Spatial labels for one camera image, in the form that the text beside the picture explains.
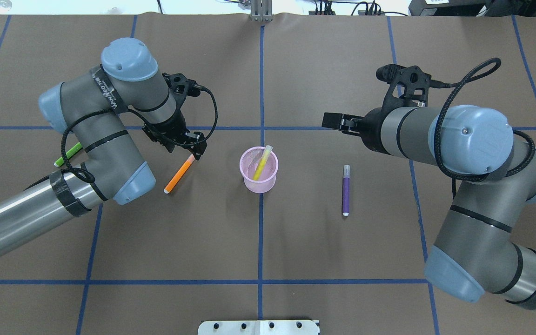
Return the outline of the yellow highlighter pen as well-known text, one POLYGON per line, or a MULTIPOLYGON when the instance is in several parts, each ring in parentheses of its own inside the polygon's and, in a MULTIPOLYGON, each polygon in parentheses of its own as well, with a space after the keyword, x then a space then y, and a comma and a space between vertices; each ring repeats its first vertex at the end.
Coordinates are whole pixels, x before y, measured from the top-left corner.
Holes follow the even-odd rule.
POLYGON ((264 150, 260 153, 258 158, 256 159, 257 165, 255 168, 255 173, 253 174, 252 180, 258 181, 260 179, 273 148, 274 147, 272 146, 266 146, 264 150))

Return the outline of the aluminium frame post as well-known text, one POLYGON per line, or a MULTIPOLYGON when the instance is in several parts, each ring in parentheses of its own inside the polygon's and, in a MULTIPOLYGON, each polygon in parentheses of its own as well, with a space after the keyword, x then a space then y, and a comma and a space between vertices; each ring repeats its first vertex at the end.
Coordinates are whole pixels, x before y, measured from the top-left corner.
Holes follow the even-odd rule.
POLYGON ((250 0, 250 20, 253 22, 271 22, 274 19, 272 0, 250 0))

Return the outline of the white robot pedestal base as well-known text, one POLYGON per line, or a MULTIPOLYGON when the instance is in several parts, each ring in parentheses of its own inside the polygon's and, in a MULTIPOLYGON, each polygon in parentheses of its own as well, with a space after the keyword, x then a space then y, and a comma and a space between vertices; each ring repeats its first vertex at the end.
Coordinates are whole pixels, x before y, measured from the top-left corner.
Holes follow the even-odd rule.
POLYGON ((198 335, 320 335, 319 322, 313 320, 206 321, 198 335))

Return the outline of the purple highlighter pen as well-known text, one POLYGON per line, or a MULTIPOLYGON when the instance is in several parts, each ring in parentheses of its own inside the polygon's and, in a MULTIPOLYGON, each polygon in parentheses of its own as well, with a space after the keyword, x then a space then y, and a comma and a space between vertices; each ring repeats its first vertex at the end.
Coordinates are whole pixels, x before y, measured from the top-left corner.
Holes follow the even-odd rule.
POLYGON ((350 214, 350 165, 344 165, 342 171, 341 213, 347 217, 350 214))

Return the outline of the green highlighter pen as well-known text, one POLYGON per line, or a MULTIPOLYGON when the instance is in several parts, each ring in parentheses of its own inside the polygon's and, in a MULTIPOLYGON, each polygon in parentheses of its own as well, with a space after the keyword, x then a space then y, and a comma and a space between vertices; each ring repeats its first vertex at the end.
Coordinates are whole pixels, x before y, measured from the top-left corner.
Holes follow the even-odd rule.
MULTIPOLYGON (((77 142, 72 148, 67 150, 65 152, 66 158, 69 160, 73 158, 77 153, 79 153, 83 149, 82 144, 80 142, 77 142)), ((63 157, 58 158, 56 161, 54 161, 54 166, 56 168, 60 168, 65 164, 65 161, 63 157)))

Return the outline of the pink mesh pen holder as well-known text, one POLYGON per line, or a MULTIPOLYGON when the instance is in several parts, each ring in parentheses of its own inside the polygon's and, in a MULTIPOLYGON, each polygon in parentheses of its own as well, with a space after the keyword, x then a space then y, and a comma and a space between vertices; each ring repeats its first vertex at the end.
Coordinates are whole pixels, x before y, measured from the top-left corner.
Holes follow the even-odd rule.
POLYGON ((239 168, 247 189, 263 194, 275 185, 279 162, 272 146, 252 147, 241 155, 239 168))

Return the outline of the orange highlighter pen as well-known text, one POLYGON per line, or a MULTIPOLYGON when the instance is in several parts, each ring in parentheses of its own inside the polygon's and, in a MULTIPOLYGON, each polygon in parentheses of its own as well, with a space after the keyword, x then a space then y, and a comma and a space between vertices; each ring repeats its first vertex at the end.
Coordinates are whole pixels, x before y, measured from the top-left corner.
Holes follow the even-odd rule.
POLYGON ((187 171, 192 166, 194 161, 195 161, 195 155, 191 154, 183 163, 183 165, 181 165, 179 170, 177 170, 177 172, 171 178, 168 184, 164 187, 163 192, 165 194, 170 194, 173 191, 173 189, 175 189, 176 185, 184 177, 185 173, 187 173, 187 171))

